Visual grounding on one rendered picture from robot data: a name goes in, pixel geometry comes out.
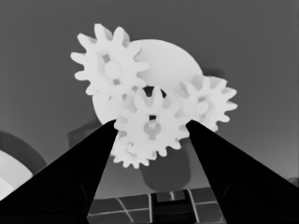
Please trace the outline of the white toothed gear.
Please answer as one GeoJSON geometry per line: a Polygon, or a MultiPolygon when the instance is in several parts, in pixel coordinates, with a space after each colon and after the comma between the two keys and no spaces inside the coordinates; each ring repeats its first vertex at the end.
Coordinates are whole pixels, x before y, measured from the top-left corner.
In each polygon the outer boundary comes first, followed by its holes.
{"type": "Polygon", "coordinates": [[[122,163],[123,168],[132,165],[135,169],[139,169],[141,165],[149,166],[148,159],[141,158],[137,154],[131,153],[129,147],[124,145],[119,138],[116,138],[110,151],[114,163],[122,163]]]}
{"type": "Polygon", "coordinates": [[[133,86],[143,87],[146,81],[138,74],[150,66],[135,59],[142,50],[141,45],[128,41],[125,46],[128,35],[121,27],[111,33],[104,25],[96,23],[94,33],[95,38],[79,34],[78,42],[86,52],[70,55],[74,62],[83,66],[82,71],[76,72],[75,79],[90,82],[86,93],[114,96],[132,92],[133,86]]]}
{"type": "Polygon", "coordinates": [[[151,97],[143,89],[127,97],[114,127],[126,132],[121,142],[131,145],[131,153],[149,159],[155,152],[166,157],[167,147],[180,149],[179,140],[190,135],[186,128],[190,120],[174,94],[163,98],[162,90],[154,87],[151,97]]]}
{"type": "Polygon", "coordinates": [[[230,120],[226,112],[237,109],[237,104],[231,102],[236,90],[229,88],[223,78],[195,75],[191,80],[182,80],[181,88],[185,113],[212,132],[219,129],[219,121],[230,120]]]}

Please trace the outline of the large thick white disc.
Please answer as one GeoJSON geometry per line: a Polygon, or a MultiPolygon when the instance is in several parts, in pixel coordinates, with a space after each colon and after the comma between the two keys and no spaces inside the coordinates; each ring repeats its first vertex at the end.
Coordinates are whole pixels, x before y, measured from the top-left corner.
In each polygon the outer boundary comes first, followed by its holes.
{"type": "Polygon", "coordinates": [[[0,201],[28,181],[31,171],[3,150],[0,150],[0,201]]]}

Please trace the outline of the white round carrier with pins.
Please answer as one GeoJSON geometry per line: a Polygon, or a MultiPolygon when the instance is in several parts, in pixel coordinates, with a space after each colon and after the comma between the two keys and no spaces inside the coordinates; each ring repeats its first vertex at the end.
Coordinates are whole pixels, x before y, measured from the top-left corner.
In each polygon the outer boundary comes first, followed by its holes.
{"type": "MultiPolygon", "coordinates": [[[[141,45],[141,52],[135,59],[149,65],[149,69],[139,75],[149,86],[158,86],[165,93],[176,92],[180,88],[181,80],[192,80],[195,75],[203,75],[193,56],[175,44],[158,39],[141,39],[134,41],[134,44],[136,43],[141,45]]],[[[116,119],[123,101],[133,94],[134,91],[105,99],[97,92],[92,97],[96,117],[102,124],[116,119]]]]}

